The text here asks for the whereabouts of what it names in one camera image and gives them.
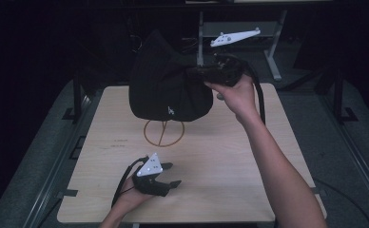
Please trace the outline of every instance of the light wood surface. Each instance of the light wood surface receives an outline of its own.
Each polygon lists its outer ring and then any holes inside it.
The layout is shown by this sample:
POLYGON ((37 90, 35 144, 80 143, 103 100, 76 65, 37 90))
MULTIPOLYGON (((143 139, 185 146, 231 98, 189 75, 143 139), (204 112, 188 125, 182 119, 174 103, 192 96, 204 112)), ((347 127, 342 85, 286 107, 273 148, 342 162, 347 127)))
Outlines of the light wood surface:
MULTIPOLYGON (((275 88, 262 84, 262 90, 267 127, 286 157, 309 185, 314 186, 275 88)), ((68 189, 78 190, 78 194, 64 197, 57 215, 60 222, 102 221, 126 168, 135 160, 155 152, 161 162, 173 163, 173 167, 157 180, 182 180, 182 183, 177 189, 170 190, 166 197, 147 201, 126 215, 124 221, 251 222, 274 219, 246 134, 223 101, 215 98, 207 115, 184 123, 182 139, 168 147, 157 147, 146 141, 146 122, 132 114, 128 87, 105 89, 68 186, 68 189)), ((146 134, 151 140, 158 141, 161 129, 161 123, 151 122, 146 134)), ((181 132, 180 123, 168 122, 162 143, 174 141, 181 132)))

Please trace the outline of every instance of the black strap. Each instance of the black strap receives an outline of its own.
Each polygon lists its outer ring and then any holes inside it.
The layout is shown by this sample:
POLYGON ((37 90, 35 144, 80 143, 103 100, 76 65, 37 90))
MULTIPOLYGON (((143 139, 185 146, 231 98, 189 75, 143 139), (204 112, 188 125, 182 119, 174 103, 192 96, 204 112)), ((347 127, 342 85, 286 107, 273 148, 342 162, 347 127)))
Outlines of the black strap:
POLYGON ((119 185, 117 186, 116 192, 114 193, 114 197, 113 197, 113 201, 111 202, 111 206, 113 207, 114 203, 116 203, 117 199, 120 197, 120 193, 122 192, 122 188, 123 185, 125 184, 125 181, 128 177, 128 175, 131 172, 131 169, 133 169, 134 165, 138 162, 143 162, 145 163, 146 161, 148 161, 148 156, 138 159, 137 161, 135 161, 132 165, 130 165, 127 169, 126 172, 124 173, 124 175, 122 176, 122 179, 119 182, 119 185))

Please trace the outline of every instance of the black cable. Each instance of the black cable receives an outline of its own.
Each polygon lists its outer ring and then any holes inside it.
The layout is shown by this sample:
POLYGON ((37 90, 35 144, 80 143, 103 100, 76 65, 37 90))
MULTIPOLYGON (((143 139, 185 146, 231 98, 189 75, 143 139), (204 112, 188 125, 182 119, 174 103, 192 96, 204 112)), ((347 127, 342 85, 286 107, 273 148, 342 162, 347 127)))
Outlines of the black cable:
POLYGON ((48 213, 42 218, 42 220, 40 221, 39 225, 37 226, 38 228, 42 227, 43 223, 45 223, 46 219, 49 217, 49 215, 51 214, 51 212, 54 210, 54 208, 61 202, 61 199, 58 199, 54 205, 50 208, 50 210, 48 211, 48 213))
POLYGON ((253 84, 255 85, 256 92, 258 93, 260 115, 262 118, 262 122, 265 124, 264 97, 263 97, 262 87, 260 85, 258 73, 256 69, 252 67, 250 64, 248 64, 246 61, 243 61, 243 65, 246 67, 247 71, 249 71, 250 77, 252 77, 253 84))
POLYGON ((321 184, 323 184, 323 185, 325 185, 326 187, 328 187, 328 188, 330 188, 330 189, 332 189, 333 191, 335 191, 335 192, 337 192, 337 193, 339 193, 340 195, 342 195, 343 197, 345 197, 346 199, 348 199, 351 203, 353 203, 356 207, 357 207, 357 209, 359 209, 359 211, 363 214, 363 216, 366 218, 366 220, 368 221, 368 223, 369 223, 369 216, 365 213, 365 211, 352 199, 352 198, 350 198, 349 196, 347 196, 346 194, 344 194, 344 193, 342 193, 339 189, 337 189, 336 187, 334 187, 334 186, 332 186, 332 185, 330 185, 329 183, 326 183, 326 182, 324 182, 323 180, 319 180, 319 179, 317 179, 317 178, 314 178, 314 177, 312 177, 312 179, 314 180, 314 181, 316 181, 316 182, 319 182, 319 183, 321 183, 321 184))
POLYGON ((117 186, 116 192, 114 193, 114 197, 113 200, 111 202, 111 206, 113 207, 114 203, 117 201, 117 199, 120 197, 121 191, 123 189, 123 185, 125 184, 125 181, 128 177, 128 174, 130 174, 131 169, 133 168, 133 166, 138 163, 138 162, 146 162, 148 160, 148 157, 144 157, 141 159, 138 159, 137 161, 135 161, 133 164, 131 164, 127 169, 126 172, 124 173, 124 175, 122 176, 122 179, 119 182, 119 185, 117 186))

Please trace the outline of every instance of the black hat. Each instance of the black hat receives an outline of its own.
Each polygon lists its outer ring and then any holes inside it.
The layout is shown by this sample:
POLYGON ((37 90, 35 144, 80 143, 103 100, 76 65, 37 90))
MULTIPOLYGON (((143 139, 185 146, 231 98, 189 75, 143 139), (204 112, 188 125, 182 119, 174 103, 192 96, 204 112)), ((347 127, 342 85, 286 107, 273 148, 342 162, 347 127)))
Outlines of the black hat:
POLYGON ((186 69, 196 66, 194 59, 174 50, 158 30, 152 31, 136 58, 129 82, 133 114, 151 121, 180 122, 207 114, 213 103, 211 88, 185 74, 186 69))

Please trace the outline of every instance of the human hand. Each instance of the human hand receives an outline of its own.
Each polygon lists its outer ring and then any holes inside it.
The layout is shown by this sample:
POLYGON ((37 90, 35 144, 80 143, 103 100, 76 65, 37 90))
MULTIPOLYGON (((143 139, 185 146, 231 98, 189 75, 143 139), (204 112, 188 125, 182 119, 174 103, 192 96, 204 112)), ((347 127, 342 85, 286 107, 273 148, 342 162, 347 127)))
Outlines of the human hand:
POLYGON ((241 79, 232 87, 209 82, 204 83, 223 95, 226 105, 235 113, 241 124, 248 118, 259 117, 255 104, 255 89, 250 76, 242 75, 241 79))
POLYGON ((120 197, 117 199, 110 212, 102 222, 102 228, 118 227, 123 217, 130 211, 151 199, 152 195, 143 194, 134 188, 132 176, 123 184, 120 197))

